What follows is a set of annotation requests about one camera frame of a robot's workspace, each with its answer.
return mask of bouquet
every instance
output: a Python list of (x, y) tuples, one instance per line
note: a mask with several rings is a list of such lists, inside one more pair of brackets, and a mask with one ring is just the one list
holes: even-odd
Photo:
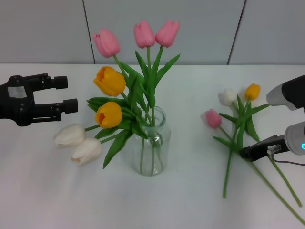
[[(228, 140), (225, 140), (220, 137), (213, 136), (215, 140), (218, 142), (224, 144), (225, 146), (229, 147), (229, 156), (228, 156), (228, 162), (227, 162), (227, 168), (225, 173), (225, 179), (224, 179), (224, 189), (223, 189), (223, 198), (226, 198), (226, 190), (227, 190), (227, 183), (228, 183), (228, 177), (229, 177), (229, 169), (230, 169), (230, 162), (231, 162), (231, 156), (232, 152), (236, 152), (239, 154), (240, 150), (243, 149), (243, 138), (244, 138), (244, 132), (246, 132), (250, 137), (252, 137), (255, 141), (260, 142), (260, 138), (255, 130), (252, 116), (256, 114), (257, 112), (267, 108), (269, 105), (264, 104), (255, 108), (252, 108), (251, 101), (257, 99), (260, 93), (260, 85), (257, 85), (255, 83), (251, 84), (245, 91), (244, 98), (246, 100), (246, 104), (244, 105), (241, 98), (238, 96), (238, 94), (232, 90), (232, 89), (225, 89), (223, 96), (223, 104), (232, 107), (236, 113), (238, 114), (238, 117), (233, 117), (227, 114), (217, 113), (216, 111), (210, 109), (205, 113), (205, 118), (208, 123), (208, 125), (212, 128), (219, 128), (224, 135), (228, 138)], [(233, 125), (235, 125), (234, 133), (232, 136), (230, 136), (222, 127), (222, 117), (231, 121)], [(290, 186), (288, 180), (280, 170), (280, 168), (277, 166), (275, 161), (271, 158), (271, 156), (268, 156), (268, 159), (272, 163), (272, 165), (275, 167), (275, 169), (278, 171), (278, 173), (283, 178), (284, 182), (286, 183), (287, 187), (289, 188), (291, 194), (293, 195), (294, 199), (296, 200), (299, 207), (302, 207), (302, 203), (295, 194), (294, 190)], [(258, 174), (258, 176), (267, 184), (267, 186), (274, 192), (274, 194), (280, 199), (280, 201), (294, 214), (294, 216), (303, 224), (305, 225), (305, 221), (294, 211), (294, 209), (284, 200), (284, 198), (278, 193), (278, 191), (271, 185), (271, 183), (265, 178), (265, 176), (262, 174), (262, 172), (256, 167), (256, 165), (251, 162), (245, 160), (246, 163), (250, 165), (251, 168)]]
[[(162, 139), (160, 133), (148, 133), (143, 130), (143, 126), (155, 126), (156, 87), (180, 55), (169, 60), (161, 69), (159, 64), (164, 48), (173, 45), (179, 27), (178, 21), (168, 20), (155, 36), (148, 22), (142, 21), (139, 25), (135, 25), (134, 36), (137, 46), (147, 50), (147, 64), (143, 57), (135, 52), (141, 73), (119, 61), (116, 55), (121, 48), (112, 32), (101, 29), (100, 34), (94, 34), (94, 41), (100, 54), (105, 58), (113, 57), (121, 72), (110, 66), (103, 66), (94, 79), (94, 83), (108, 96), (87, 100), (88, 106), (96, 112), (97, 125), (83, 129), (80, 125), (73, 124), (62, 129), (54, 137), (55, 142), (61, 146), (77, 146), (71, 158), (73, 162), (81, 166), (97, 159), (102, 153), (101, 144), (114, 139), (104, 160), (103, 168), (105, 168), (124, 148), (132, 135), (136, 134), (142, 140), (152, 136)], [(156, 41), (160, 44), (160, 49), (151, 65), (150, 47), (154, 46)], [(127, 95), (124, 93), (126, 88), (129, 89)], [(94, 138), (86, 139), (86, 131), (100, 127), (102, 130)], [(154, 148), (158, 148), (162, 141), (152, 141), (151, 144)]]

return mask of cable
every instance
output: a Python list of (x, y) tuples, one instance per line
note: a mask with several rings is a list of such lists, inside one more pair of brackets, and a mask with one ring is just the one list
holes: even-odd
[(293, 164), (293, 165), (297, 165), (297, 166), (305, 166), (305, 164), (296, 163), (296, 162), (292, 162), (292, 161), (278, 161), (278, 160), (275, 160), (275, 155), (274, 154), (271, 154), (271, 158), (272, 158), (272, 160), (274, 160), (277, 163), (288, 163), (288, 164)]

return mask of clear glass jar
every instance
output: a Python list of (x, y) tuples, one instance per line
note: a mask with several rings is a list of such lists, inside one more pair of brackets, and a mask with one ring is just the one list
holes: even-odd
[[(152, 111), (149, 110), (149, 117), (153, 122)], [(165, 112), (159, 108), (154, 108), (154, 126), (143, 126), (143, 130), (148, 135), (148, 139), (133, 135), (131, 138), (131, 151), (129, 160), (132, 167), (141, 175), (155, 176), (165, 170), (167, 166), (167, 155), (171, 131), (166, 124)]]

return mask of white table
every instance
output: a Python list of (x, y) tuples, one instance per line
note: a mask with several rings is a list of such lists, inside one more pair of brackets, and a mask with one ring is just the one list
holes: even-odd
[[(269, 229), (304, 228), (238, 156), (231, 163), (227, 199), (222, 189), (228, 150), (212, 139), (221, 135), (202, 122), (201, 114), (213, 108), (231, 114), (218, 93), (225, 87), (239, 91), (251, 83), (262, 86), (260, 98), (278, 84), (305, 74), (305, 66), (174, 66), (158, 85), (157, 105), (167, 114), (172, 131), (169, 164), (149, 178), (125, 163), (125, 148), (103, 170), (103, 155), (76, 167), (72, 148), (58, 150), (54, 134), (71, 123), (94, 125), (94, 112), (86, 99), (103, 96), (93, 84), (98, 65), (1, 64), (0, 84), (11, 75), (49, 73), (68, 76), (69, 88), (35, 92), (36, 103), (77, 98), (79, 111), (63, 114), (61, 122), (18, 127), (0, 120), (0, 228), (1, 229)], [(261, 139), (283, 134), (305, 119), (303, 110), (269, 107), (254, 116)], [(224, 120), (224, 128), (231, 124)], [(90, 131), (94, 136), (98, 130)], [(249, 137), (244, 145), (253, 144)], [(305, 156), (277, 155), (305, 163)], [(305, 218), (282, 178), (267, 158), (255, 164), (289, 204)], [(303, 167), (279, 165), (305, 204)]]

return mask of flower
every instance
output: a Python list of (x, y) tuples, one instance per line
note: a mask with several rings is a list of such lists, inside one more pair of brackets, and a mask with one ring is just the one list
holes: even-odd
[(96, 138), (87, 138), (80, 143), (71, 157), (71, 161), (78, 166), (83, 166), (96, 160), (102, 154), (102, 145)]
[(141, 21), (140, 25), (134, 26), (134, 37), (137, 46), (141, 49), (154, 46), (156, 40), (154, 33), (147, 21)]
[(178, 21), (173, 22), (172, 20), (168, 20), (156, 35), (158, 44), (163, 45), (166, 48), (172, 46), (179, 31), (179, 27), (180, 23)]
[(224, 105), (231, 106), (237, 100), (237, 92), (233, 89), (226, 88), (223, 93)]
[(115, 97), (121, 94), (126, 86), (124, 76), (109, 66), (104, 66), (100, 69), (94, 83), (105, 95)]
[(213, 109), (205, 112), (205, 118), (211, 128), (218, 128), (222, 123), (221, 116)]
[(55, 136), (54, 142), (58, 146), (77, 146), (86, 138), (85, 129), (79, 124), (72, 124), (61, 129)]
[(244, 98), (246, 100), (251, 100), (251, 101), (257, 99), (260, 91), (261, 91), (261, 86), (253, 83), (246, 89), (244, 93)]
[(107, 102), (97, 111), (95, 121), (102, 128), (112, 128), (120, 124), (122, 117), (121, 107), (116, 102)]
[(93, 39), (100, 54), (109, 58), (118, 54), (121, 50), (116, 36), (107, 29), (101, 29), (100, 34), (94, 34)]

